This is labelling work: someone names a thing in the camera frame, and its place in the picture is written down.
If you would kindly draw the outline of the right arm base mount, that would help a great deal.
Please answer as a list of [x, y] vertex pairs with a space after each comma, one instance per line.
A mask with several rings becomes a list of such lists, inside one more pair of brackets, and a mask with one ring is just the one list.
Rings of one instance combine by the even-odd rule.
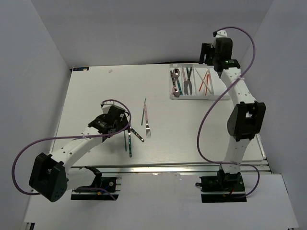
[[203, 176], [195, 186], [201, 190], [202, 203], [232, 203], [246, 202], [246, 192], [243, 178], [237, 182], [220, 185], [217, 176]]

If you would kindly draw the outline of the teal handled spoon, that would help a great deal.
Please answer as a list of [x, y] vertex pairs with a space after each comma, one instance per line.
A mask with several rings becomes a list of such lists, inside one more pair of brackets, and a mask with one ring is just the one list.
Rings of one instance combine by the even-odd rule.
[[181, 85], [180, 85], [180, 81], [179, 81], [179, 77], [180, 77], [179, 69], [178, 68], [173, 69], [173, 74], [174, 74], [174, 78], [176, 79], [176, 82], [177, 82], [179, 93], [180, 93], [180, 95], [183, 95]]

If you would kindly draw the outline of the pink handled spoon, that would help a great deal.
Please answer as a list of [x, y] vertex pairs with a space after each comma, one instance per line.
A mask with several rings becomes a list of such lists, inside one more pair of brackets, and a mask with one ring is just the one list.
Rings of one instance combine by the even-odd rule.
[[180, 91], [177, 89], [176, 85], [172, 88], [172, 95], [176, 98], [180, 96]]

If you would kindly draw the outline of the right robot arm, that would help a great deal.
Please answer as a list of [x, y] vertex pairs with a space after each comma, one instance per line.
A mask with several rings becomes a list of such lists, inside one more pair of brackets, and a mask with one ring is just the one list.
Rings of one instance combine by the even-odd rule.
[[231, 38], [219, 37], [202, 49], [205, 64], [214, 67], [234, 106], [227, 121], [230, 140], [225, 158], [215, 177], [202, 178], [200, 187], [204, 192], [234, 191], [242, 178], [240, 164], [248, 145], [261, 130], [266, 111], [265, 103], [257, 102], [249, 92], [238, 61], [231, 58], [232, 48]]

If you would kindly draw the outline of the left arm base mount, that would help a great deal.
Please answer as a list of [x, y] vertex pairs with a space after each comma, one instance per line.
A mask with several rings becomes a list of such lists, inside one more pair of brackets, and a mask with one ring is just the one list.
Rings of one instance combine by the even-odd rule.
[[68, 189], [71, 200], [116, 201], [121, 191], [122, 178], [118, 174], [104, 174], [95, 167], [71, 169]]

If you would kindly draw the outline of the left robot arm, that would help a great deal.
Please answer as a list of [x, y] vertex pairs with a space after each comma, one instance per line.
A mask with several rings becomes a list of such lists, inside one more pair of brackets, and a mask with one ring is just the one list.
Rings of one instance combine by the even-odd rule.
[[72, 166], [91, 149], [128, 128], [128, 113], [112, 105], [89, 123], [80, 138], [73, 138], [65, 146], [46, 155], [39, 154], [34, 162], [29, 184], [50, 202], [58, 201], [67, 190], [107, 193], [102, 187], [102, 174], [91, 166], [73, 170]]

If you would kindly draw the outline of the orange chopstick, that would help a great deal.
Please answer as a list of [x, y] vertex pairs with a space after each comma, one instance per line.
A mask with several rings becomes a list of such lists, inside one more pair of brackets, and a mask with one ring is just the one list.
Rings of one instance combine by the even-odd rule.
[[210, 71], [209, 71], [209, 69], [207, 69], [205, 80], [206, 80], [205, 95], [208, 95], [208, 94], [211, 94], [211, 91], [210, 91], [211, 90], [210, 89]]
[[207, 87], [208, 86], [208, 82], [209, 82], [209, 80], [208, 80], [208, 70], [207, 70], [206, 73], [203, 76], [203, 79], [202, 79], [199, 91], [201, 91], [202, 88], [204, 88], [205, 93], [207, 93], [207, 91], [208, 91], [208, 87]]

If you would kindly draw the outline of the dark handled spoon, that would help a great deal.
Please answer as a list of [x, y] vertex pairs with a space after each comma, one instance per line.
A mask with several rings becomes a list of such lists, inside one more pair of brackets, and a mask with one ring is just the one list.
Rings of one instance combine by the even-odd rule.
[[170, 70], [170, 76], [171, 76], [171, 79], [172, 79], [173, 87], [175, 88], [176, 87], [176, 83], [175, 83], [175, 79], [174, 79], [172, 70]]

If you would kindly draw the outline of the teal handled knife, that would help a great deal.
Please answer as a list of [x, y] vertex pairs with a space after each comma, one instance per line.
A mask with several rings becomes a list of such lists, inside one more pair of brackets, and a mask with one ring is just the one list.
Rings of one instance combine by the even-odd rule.
[[188, 79], [186, 81], [186, 88], [187, 88], [187, 92], [189, 92], [188, 95], [192, 95], [192, 83], [190, 80], [190, 77], [192, 74], [192, 67], [190, 67], [189, 69], [186, 68], [186, 70], [187, 70], [187, 75], [188, 75]]

